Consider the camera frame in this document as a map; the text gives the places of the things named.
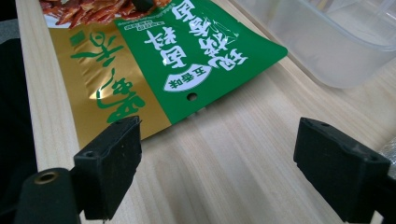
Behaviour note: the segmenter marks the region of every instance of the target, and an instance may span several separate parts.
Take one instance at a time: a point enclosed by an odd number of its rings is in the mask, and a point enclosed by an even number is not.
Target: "light wood surface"
[[[227,0],[216,2],[257,31]],[[70,169],[78,141],[49,31],[38,1],[17,7],[38,166]],[[299,119],[378,150],[396,136],[395,74],[392,61],[364,85],[337,90],[285,58],[144,140],[134,183],[107,223],[343,223],[293,162]]]

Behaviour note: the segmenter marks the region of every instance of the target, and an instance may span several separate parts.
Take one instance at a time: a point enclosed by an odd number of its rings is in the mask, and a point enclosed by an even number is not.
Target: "black clamp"
[[[75,157],[75,167],[42,171],[23,184],[16,224],[78,224],[111,219],[131,186],[141,161],[140,120],[121,119]]]
[[[294,161],[306,179],[345,222],[396,223],[396,181],[390,161],[321,121],[301,118]]]

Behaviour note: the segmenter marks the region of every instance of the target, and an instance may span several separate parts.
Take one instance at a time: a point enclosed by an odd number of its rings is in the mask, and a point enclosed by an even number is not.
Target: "clear plastic box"
[[[318,80],[357,86],[396,57],[396,0],[232,0]]]

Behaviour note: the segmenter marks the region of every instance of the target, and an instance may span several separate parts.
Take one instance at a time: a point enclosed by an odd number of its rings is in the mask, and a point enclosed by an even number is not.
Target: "green snack bag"
[[[209,0],[173,0],[138,18],[50,28],[81,147],[126,116],[153,135],[287,55]]]

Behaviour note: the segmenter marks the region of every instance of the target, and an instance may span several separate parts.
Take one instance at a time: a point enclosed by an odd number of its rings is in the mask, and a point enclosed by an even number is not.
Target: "hang hole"
[[[198,97],[197,93],[192,92],[192,93],[187,95],[187,100],[188,101],[195,101],[197,99],[197,97]]]

